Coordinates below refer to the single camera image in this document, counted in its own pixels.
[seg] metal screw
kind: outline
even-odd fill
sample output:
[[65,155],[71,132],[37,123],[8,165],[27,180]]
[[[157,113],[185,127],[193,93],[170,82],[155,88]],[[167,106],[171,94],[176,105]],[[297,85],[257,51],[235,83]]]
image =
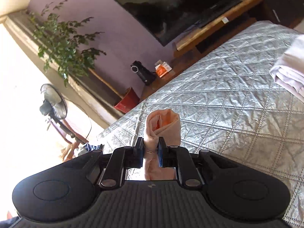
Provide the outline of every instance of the metal screw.
[[105,187],[113,187],[116,185],[116,181],[114,179],[105,179],[101,184]]
[[188,186],[188,187],[197,187],[201,184],[201,182],[199,180],[196,180],[196,179],[188,179],[185,184]]

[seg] red flower pot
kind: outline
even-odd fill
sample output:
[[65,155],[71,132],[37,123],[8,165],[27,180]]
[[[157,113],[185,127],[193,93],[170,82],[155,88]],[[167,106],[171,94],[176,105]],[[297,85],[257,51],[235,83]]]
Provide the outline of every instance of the red flower pot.
[[124,98],[119,103],[114,105],[114,108],[123,113],[127,113],[130,110],[132,110],[135,106],[137,106],[138,103],[139,103],[139,97],[136,95],[133,88],[130,87],[125,92]]

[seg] green leaves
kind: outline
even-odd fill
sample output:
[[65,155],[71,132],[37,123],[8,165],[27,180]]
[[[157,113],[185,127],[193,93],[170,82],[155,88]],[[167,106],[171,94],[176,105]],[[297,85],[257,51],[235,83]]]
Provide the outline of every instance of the green leaves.
[[[67,0],[60,2],[54,6],[53,10],[60,10]],[[44,16],[50,10],[49,3],[42,10],[41,15]],[[39,23],[34,13],[30,14],[30,20],[35,26],[34,38],[39,39],[43,45],[39,47],[38,56],[44,58],[49,54],[45,61],[44,70],[48,70],[52,62],[58,64],[58,74],[64,79],[64,84],[68,83],[69,75],[83,76],[88,75],[89,68],[94,68],[96,56],[100,54],[106,55],[102,50],[88,48],[79,51],[79,45],[89,45],[89,41],[94,41],[96,35],[103,32],[95,32],[92,34],[78,34],[77,28],[83,27],[93,17],[88,17],[81,22],[78,21],[58,21],[59,15],[52,12],[48,14],[47,19],[43,23]]]

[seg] pink cloth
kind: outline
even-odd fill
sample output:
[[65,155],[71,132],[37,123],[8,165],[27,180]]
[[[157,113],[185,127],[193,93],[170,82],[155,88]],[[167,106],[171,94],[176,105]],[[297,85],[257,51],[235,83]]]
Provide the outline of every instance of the pink cloth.
[[145,122],[143,141],[145,144],[144,170],[146,180],[172,180],[175,169],[158,166],[158,138],[162,136],[167,146],[181,144],[181,122],[179,114],[171,109],[150,113]]
[[271,68],[275,83],[304,102],[304,35],[295,39]]

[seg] black device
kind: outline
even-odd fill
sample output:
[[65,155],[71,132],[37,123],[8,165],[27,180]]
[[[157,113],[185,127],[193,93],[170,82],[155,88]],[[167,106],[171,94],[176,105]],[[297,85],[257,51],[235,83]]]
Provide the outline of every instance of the black device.
[[193,24],[205,26],[240,0],[115,0],[163,46]]
[[139,61],[131,64],[131,70],[139,76],[146,86],[149,86],[156,79],[155,74],[146,69]]
[[208,150],[158,143],[160,167],[176,180],[125,180],[143,163],[143,138],[112,154],[96,150],[17,184],[15,228],[287,228],[290,193],[279,179]]

